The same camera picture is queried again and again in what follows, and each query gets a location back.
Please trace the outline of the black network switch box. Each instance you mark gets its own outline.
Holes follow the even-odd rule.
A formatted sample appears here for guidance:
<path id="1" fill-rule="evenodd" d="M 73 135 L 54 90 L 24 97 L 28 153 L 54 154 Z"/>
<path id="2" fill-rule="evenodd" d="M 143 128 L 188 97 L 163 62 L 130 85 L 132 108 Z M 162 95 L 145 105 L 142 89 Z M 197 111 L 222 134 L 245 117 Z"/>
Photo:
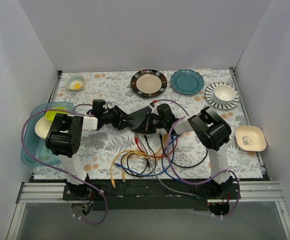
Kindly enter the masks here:
<path id="1" fill-rule="evenodd" d="M 140 127 L 141 124 L 145 121 L 147 114 L 150 114 L 151 112 L 152 107 L 146 106 L 140 110 L 130 113 L 129 116 L 132 118 L 129 120 L 129 122 L 132 124 L 130 127 L 131 130 L 136 130 L 138 127 Z"/>

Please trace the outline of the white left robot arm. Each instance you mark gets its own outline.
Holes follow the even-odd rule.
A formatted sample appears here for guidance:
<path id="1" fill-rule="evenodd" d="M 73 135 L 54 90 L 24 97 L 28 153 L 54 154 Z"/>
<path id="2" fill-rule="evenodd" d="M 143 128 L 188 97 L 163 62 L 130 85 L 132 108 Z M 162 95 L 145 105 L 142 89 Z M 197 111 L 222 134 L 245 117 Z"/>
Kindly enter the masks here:
<path id="1" fill-rule="evenodd" d="M 89 176 L 78 155 L 82 132 L 96 131 L 107 124 L 122 130 L 132 126 L 130 121 L 133 119 L 118 106 L 111 107 L 101 99 L 93 101 L 92 109 L 85 116 L 64 112 L 55 115 L 45 145 L 60 160 L 68 174 L 66 185 L 80 200 L 86 200 L 91 195 L 91 187 L 84 183 L 89 181 Z"/>

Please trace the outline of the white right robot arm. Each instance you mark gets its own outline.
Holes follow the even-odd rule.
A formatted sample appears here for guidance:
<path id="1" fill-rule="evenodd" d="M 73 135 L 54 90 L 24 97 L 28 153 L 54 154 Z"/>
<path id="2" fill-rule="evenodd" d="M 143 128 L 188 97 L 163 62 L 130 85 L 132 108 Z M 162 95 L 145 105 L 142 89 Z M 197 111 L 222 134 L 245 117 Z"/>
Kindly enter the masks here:
<path id="1" fill-rule="evenodd" d="M 229 172 L 221 171 L 228 168 L 227 147 L 232 130 L 212 108 L 207 106 L 197 114 L 177 118 L 169 105 L 164 103 L 147 106 L 130 116 L 133 118 L 130 121 L 131 129 L 138 134 L 154 134 L 157 129 L 164 129 L 171 136 L 194 132 L 209 154 L 211 175 L 219 174 L 211 180 L 211 194 L 222 199 L 229 193 L 233 178 Z"/>

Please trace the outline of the brown rimmed beige plate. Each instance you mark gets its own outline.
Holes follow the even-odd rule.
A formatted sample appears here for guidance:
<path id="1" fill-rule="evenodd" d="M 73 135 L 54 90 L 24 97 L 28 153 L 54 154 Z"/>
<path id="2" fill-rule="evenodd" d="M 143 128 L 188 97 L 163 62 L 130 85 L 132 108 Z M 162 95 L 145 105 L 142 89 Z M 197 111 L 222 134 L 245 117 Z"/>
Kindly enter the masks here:
<path id="1" fill-rule="evenodd" d="M 130 81 L 132 90 L 141 97 L 154 98 L 167 88 L 167 78 L 154 69 L 144 69 L 133 75 Z"/>

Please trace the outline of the teal scalloped plate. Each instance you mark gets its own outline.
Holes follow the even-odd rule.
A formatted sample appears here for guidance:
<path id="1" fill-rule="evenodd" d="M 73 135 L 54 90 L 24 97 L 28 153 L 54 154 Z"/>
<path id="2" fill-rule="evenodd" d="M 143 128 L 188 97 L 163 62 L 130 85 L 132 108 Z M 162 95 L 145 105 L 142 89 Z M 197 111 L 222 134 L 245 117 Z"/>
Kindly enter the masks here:
<path id="1" fill-rule="evenodd" d="M 204 87 L 203 77 L 191 69 L 181 69 L 171 76 L 171 87 L 183 95 L 196 95 Z"/>

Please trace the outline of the small patterned yellow bowl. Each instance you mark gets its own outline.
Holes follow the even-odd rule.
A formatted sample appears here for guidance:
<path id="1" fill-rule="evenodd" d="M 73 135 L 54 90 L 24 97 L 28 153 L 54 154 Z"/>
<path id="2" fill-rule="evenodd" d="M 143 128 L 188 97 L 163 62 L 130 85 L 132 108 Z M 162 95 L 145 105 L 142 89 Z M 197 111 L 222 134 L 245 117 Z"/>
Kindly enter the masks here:
<path id="1" fill-rule="evenodd" d="M 73 92 L 83 89 L 85 85 L 85 77 L 82 74 L 72 74 L 66 80 L 65 87 Z"/>

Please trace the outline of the striped white plate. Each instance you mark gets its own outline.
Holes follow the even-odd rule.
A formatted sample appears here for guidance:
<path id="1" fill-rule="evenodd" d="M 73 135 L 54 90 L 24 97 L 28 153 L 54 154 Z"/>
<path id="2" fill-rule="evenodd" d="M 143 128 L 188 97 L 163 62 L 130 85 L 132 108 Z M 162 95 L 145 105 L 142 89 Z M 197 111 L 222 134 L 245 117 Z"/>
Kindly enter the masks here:
<path id="1" fill-rule="evenodd" d="M 214 83 L 209 84 L 205 89 L 205 98 L 206 98 L 207 102 L 212 107 L 219 109 L 219 110 L 231 110 L 231 109 L 235 108 L 240 103 L 240 94 L 239 94 L 238 90 L 234 86 L 230 85 L 235 89 L 235 92 L 236 92 L 235 99 L 233 101 L 231 101 L 230 103 L 220 103 L 214 97 L 215 87 L 217 87 L 219 85 L 230 85 L 230 84 L 228 84 L 226 82 L 214 82 Z"/>

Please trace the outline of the lime green bowl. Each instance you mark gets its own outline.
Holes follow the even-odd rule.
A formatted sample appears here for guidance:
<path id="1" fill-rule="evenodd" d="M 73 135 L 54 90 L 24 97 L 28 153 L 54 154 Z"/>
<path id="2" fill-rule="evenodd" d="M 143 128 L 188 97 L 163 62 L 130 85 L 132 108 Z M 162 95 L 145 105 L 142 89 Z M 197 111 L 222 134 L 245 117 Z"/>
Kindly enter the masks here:
<path id="1" fill-rule="evenodd" d="M 66 109 L 63 107 L 53 107 L 52 110 L 49 110 L 46 112 L 45 114 L 45 118 L 50 121 L 53 122 L 56 114 L 66 114 Z"/>

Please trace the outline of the white bowl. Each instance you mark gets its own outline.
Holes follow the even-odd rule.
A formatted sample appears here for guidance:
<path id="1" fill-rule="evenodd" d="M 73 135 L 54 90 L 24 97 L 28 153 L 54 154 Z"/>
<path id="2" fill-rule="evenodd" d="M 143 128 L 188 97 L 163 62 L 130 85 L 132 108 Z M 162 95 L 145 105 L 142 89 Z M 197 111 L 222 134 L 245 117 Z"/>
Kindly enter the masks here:
<path id="1" fill-rule="evenodd" d="M 214 97 L 222 104 L 230 103 L 235 99 L 236 92 L 231 85 L 221 84 L 215 87 Z"/>

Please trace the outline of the cream round plate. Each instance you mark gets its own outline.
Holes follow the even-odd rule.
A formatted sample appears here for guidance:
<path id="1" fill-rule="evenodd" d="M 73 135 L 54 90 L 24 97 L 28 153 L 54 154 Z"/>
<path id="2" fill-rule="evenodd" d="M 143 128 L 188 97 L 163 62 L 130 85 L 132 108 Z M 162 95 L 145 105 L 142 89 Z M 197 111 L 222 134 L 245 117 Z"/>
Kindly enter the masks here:
<path id="1" fill-rule="evenodd" d="M 46 139 L 52 122 L 48 121 L 44 116 L 41 117 L 35 125 L 35 133 L 43 140 Z"/>

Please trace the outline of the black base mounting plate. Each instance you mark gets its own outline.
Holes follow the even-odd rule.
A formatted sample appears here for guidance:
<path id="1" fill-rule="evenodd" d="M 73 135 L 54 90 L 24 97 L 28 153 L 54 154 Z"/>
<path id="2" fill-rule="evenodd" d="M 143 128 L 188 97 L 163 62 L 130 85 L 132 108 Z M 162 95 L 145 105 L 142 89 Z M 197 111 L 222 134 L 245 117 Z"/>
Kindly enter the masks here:
<path id="1" fill-rule="evenodd" d="M 112 186 L 109 179 L 91 181 L 105 195 L 109 210 L 192 209 L 207 211 L 208 200 L 214 200 L 217 203 L 225 200 L 224 205 L 228 205 L 227 200 L 236 201 L 238 194 L 236 183 L 223 193 L 212 193 L 212 188 L 208 183 L 187 185 L 172 179 L 164 179 L 162 182 L 174 190 L 193 195 L 172 192 L 156 179 L 129 179 L 126 182 L 118 180 L 116 187 Z"/>

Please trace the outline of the teal transparent plastic tray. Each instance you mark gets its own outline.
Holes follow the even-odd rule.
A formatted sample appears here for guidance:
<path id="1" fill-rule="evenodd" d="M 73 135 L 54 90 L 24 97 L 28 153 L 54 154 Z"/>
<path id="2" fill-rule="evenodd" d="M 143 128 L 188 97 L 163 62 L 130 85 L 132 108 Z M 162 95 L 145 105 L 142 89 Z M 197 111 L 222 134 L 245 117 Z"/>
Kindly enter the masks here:
<path id="1" fill-rule="evenodd" d="M 63 107 L 67 111 L 72 112 L 74 105 L 70 102 L 66 101 L 60 101 L 60 102 L 50 102 L 50 103 L 44 103 L 39 106 L 37 106 L 30 114 L 30 117 L 42 110 L 46 109 L 52 109 L 54 107 Z M 50 164 L 50 165 L 57 165 L 60 164 L 60 160 L 57 158 L 57 156 L 53 155 L 51 150 L 47 149 L 45 146 L 45 140 L 41 139 L 36 133 L 35 133 L 35 125 L 37 121 L 44 117 L 45 113 L 40 113 L 33 117 L 27 124 L 24 132 L 24 144 L 27 148 L 27 150 L 36 158 L 41 160 L 44 163 Z"/>

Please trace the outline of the cream square panda dish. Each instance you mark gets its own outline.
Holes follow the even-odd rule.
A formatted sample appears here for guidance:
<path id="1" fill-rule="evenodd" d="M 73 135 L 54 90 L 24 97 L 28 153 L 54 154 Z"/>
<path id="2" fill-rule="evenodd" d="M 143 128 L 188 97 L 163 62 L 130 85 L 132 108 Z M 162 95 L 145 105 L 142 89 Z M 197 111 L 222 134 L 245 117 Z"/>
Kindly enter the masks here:
<path id="1" fill-rule="evenodd" d="M 246 152 L 262 152 L 267 147 L 263 131 L 253 125 L 240 125 L 235 130 L 238 147 Z"/>

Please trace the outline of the aluminium frame rail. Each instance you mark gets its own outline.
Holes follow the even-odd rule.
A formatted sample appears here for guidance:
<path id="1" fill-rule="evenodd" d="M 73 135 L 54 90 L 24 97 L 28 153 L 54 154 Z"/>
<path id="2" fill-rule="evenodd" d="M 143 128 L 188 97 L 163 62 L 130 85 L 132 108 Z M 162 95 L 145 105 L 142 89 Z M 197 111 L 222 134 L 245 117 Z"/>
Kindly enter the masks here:
<path id="1" fill-rule="evenodd" d="M 57 203 L 63 201 L 64 183 L 22 183 L 17 203 Z"/>

